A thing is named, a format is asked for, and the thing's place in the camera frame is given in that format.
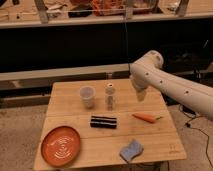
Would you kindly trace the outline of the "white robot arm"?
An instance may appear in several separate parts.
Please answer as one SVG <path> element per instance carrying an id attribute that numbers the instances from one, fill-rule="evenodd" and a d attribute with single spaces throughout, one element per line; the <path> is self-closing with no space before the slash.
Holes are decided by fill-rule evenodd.
<path id="1" fill-rule="evenodd" d="M 133 87 L 141 92 L 149 85 L 213 121 L 213 88 L 161 70 L 164 59 L 150 50 L 130 65 Z"/>

